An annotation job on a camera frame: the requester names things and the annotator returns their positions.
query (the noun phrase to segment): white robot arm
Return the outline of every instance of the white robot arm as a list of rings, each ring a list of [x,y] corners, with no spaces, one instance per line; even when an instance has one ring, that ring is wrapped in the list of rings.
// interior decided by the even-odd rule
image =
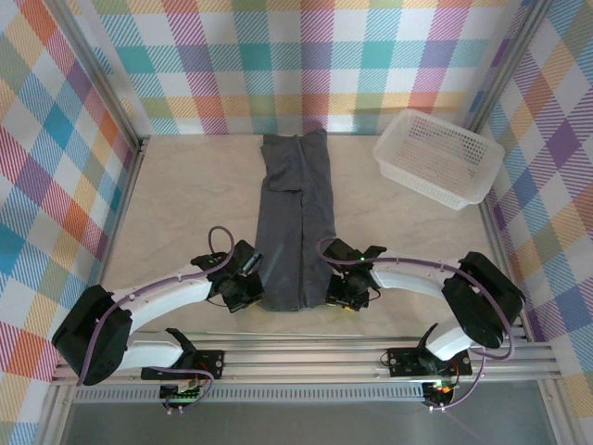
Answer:
[[[418,364],[423,375],[435,375],[443,366],[449,367],[448,361],[467,354],[464,351],[474,343],[498,348],[508,332],[506,326],[524,304],[523,294],[486,257],[475,252],[461,261],[438,263],[400,259],[378,247],[362,254],[336,239],[322,256],[339,273],[332,276],[328,304],[359,311],[369,305],[369,288],[401,288],[447,301],[453,316],[433,325],[411,355],[402,352],[407,354],[406,360]],[[143,368],[143,378],[145,370],[146,375],[154,374],[151,368],[158,367],[176,370],[179,379],[179,370],[195,369],[204,359],[198,354],[204,351],[196,351],[175,329],[168,329],[164,337],[135,332],[164,313],[215,295],[222,294],[230,312],[259,301],[263,286],[254,270],[260,259],[242,240],[228,255],[197,257],[181,270],[144,286],[114,292],[89,287],[52,342],[85,385],[99,383],[116,370],[136,367]],[[398,352],[394,353],[399,360]]]

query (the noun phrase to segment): pant leg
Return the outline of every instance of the pant leg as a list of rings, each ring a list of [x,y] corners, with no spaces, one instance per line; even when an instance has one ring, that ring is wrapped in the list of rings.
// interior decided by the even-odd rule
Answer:
[[[334,191],[327,151],[327,132],[316,130],[300,137],[307,170],[303,188],[303,268],[305,306],[325,304],[332,267],[319,257],[320,239],[335,236]]]
[[[302,259],[303,169],[298,137],[265,135],[261,154],[266,177],[261,186],[256,249],[263,259],[259,275],[267,311],[298,311],[303,303]]]

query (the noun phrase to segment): plaid wallpaper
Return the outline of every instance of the plaid wallpaper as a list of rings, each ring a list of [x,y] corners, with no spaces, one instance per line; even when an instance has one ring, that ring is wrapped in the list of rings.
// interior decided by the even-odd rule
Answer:
[[[502,62],[505,60],[505,56],[511,49],[511,46],[514,42],[514,39],[517,37],[517,34],[521,30],[521,26],[529,12],[529,7],[535,3],[536,0],[522,0],[515,16],[512,20],[511,26],[507,30],[507,33],[502,39],[500,46],[498,47],[497,53],[492,58],[490,63],[490,67],[482,80],[480,88],[478,89],[475,97],[473,98],[472,105],[470,106],[469,112],[465,119],[463,120],[463,126],[469,128],[473,118],[475,117],[476,111],[482,105],[482,101],[484,100],[486,93],[490,89],[490,87],[494,84],[494,81],[497,79],[498,72],[502,66]]]
[[[539,339],[593,443],[593,0],[557,0],[486,134],[508,152],[488,199]]]
[[[0,444],[32,442],[49,339],[95,283],[132,151],[42,0],[0,13]]]
[[[377,134],[402,108],[462,111],[521,1],[68,3],[141,134]]]

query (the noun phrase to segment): marble-pattern surface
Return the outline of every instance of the marble-pattern surface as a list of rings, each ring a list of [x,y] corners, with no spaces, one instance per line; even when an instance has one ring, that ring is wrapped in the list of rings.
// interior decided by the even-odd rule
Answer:
[[[462,258],[469,250],[490,256],[479,209],[451,210],[384,178],[372,157],[376,141],[329,137],[338,236],[361,250],[375,244],[432,259]],[[225,225],[237,240],[253,244],[265,174],[260,144],[257,135],[153,136],[104,287],[152,281],[207,253],[212,225]],[[224,234],[215,236],[218,249],[226,243]],[[230,314],[200,303],[143,330],[417,337],[449,315],[443,300],[391,289],[361,312],[327,307],[279,313],[252,306]]]

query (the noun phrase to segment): white plastic basket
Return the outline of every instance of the white plastic basket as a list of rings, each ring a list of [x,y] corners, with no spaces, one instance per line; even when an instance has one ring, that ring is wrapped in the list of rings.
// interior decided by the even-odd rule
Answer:
[[[373,151],[381,174],[455,210],[482,202],[504,159],[494,141],[404,109]]]

